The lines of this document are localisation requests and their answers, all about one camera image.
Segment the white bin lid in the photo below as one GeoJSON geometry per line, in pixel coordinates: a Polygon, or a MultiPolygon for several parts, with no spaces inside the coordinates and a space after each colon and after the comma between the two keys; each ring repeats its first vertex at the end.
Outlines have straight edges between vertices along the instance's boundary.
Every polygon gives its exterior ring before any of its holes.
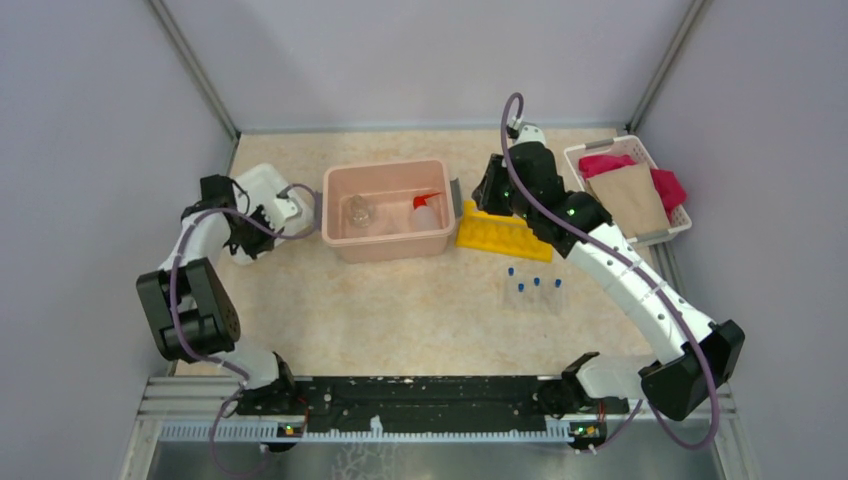
{"type": "MultiPolygon", "coordinates": [[[[237,194],[237,209],[239,211],[250,215],[258,205],[263,204],[268,211],[273,226],[277,229],[276,232],[292,236],[304,228],[303,217],[284,224],[278,222],[273,200],[279,191],[289,186],[289,183],[271,164],[262,163],[254,166],[239,175],[235,179],[235,182],[237,183],[235,193],[237,194]]],[[[294,192],[293,196],[301,202],[294,192]]],[[[284,239],[276,238],[272,250],[283,242],[284,239]]],[[[236,258],[231,256],[231,258],[238,265],[248,265],[256,261],[248,260],[246,256],[242,255],[236,258]]]]}

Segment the white wash bottle red cap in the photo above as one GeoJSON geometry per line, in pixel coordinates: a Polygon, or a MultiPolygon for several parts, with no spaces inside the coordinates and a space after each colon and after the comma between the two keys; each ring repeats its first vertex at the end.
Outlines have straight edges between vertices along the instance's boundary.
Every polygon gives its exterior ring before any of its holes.
{"type": "Polygon", "coordinates": [[[428,203],[430,199],[439,195],[440,192],[434,192],[417,195],[413,198],[410,221],[414,231],[424,232],[441,229],[440,216],[428,203]]]}

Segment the glass flask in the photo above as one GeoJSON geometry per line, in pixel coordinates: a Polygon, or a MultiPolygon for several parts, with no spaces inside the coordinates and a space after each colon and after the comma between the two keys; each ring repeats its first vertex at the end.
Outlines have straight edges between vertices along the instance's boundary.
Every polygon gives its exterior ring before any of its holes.
{"type": "Polygon", "coordinates": [[[347,203],[347,221],[355,229],[367,229],[376,218],[375,207],[361,195],[353,195],[347,203]]]}

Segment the pink plastic bin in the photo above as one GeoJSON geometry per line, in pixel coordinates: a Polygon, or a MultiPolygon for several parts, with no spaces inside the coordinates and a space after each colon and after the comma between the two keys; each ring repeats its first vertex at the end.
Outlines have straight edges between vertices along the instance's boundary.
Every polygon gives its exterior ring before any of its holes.
{"type": "Polygon", "coordinates": [[[324,243],[348,263],[368,263],[440,255],[458,226],[462,198],[447,163],[420,159],[335,166],[323,177],[324,243]],[[411,226],[412,200],[440,192],[428,201],[440,216],[441,229],[416,232],[411,226]],[[375,207],[375,222],[352,228],[347,203],[361,195],[375,207]]]}

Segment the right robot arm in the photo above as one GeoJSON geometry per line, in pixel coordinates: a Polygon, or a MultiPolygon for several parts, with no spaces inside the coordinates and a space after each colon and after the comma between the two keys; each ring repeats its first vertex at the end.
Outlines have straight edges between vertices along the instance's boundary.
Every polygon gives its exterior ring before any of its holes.
{"type": "Polygon", "coordinates": [[[731,377],[745,340],[741,327],[711,319],[665,282],[592,195],[565,188],[544,144],[492,155],[472,198],[485,213],[524,221],[537,239],[590,275],[651,348],[645,358],[584,355],[565,372],[569,408],[588,412],[606,397],[642,399],[682,421],[704,402],[717,406],[718,389],[731,377]]]}

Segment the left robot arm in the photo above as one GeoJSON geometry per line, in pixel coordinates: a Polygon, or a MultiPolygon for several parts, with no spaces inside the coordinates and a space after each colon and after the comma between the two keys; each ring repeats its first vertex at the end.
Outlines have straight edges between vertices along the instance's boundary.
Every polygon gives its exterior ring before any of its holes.
{"type": "Polygon", "coordinates": [[[154,344],[168,361],[227,370],[273,412],[288,413],[300,388],[279,354],[242,339],[239,316],[214,264],[222,253],[251,263],[287,240],[308,236],[313,224],[297,222],[311,210],[270,176],[256,183],[210,175],[201,179],[200,191],[181,214],[180,235],[167,259],[136,281],[154,344]]]}

